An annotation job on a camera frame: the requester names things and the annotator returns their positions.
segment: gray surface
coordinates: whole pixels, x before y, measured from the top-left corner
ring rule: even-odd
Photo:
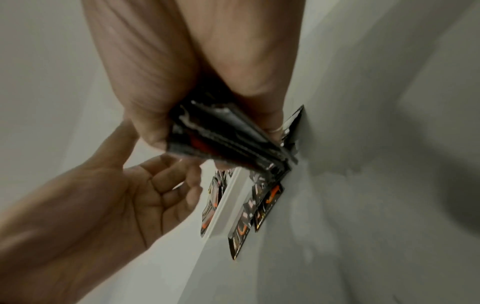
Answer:
[[[479,2],[327,3],[285,105],[305,104],[301,165],[238,261],[206,245],[180,303],[478,303]]]

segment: stack of packets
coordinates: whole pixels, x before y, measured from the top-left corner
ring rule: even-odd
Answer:
[[[283,125],[281,146],[291,151],[296,151],[294,130],[299,124],[304,107],[301,106]],[[280,181],[290,171],[277,171],[272,178],[268,179],[257,172],[250,172],[250,179],[254,185],[240,208],[238,216],[228,234],[228,244],[232,259],[236,259],[252,226],[257,232],[262,226],[273,206],[284,191]]]
[[[208,188],[208,200],[205,209],[201,213],[201,228],[200,236],[203,237],[207,228],[215,215],[215,211],[222,200],[222,196],[232,178],[233,169],[227,171],[216,171],[211,179],[210,187]]]
[[[169,113],[172,125],[166,141],[167,152],[244,167],[254,172],[255,182],[262,189],[245,201],[238,225],[228,236],[234,259],[253,218],[259,217],[260,227],[272,203],[282,193],[280,181],[291,169],[289,162],[298,162],[292,153],[295,150],[292,133],[302,109],[303,106],[294,114],[295,118],[289,119],[281,144],[272,141],[250,120],[236,103],[235,95],[219,79],[204,79]],[[207,208],[206,214],[212,215],[215,212],[212,209]]]

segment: hand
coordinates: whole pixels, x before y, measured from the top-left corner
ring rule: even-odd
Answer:
[[[165,149],[168,112],[204,74],[278,138],[303,0],[83,0],[110,78],[140,135]]]
[[[137,140],[122,122],[84,164],[0,214],[0,302],[75,302],[193,211],[198,161],[124,170]]]

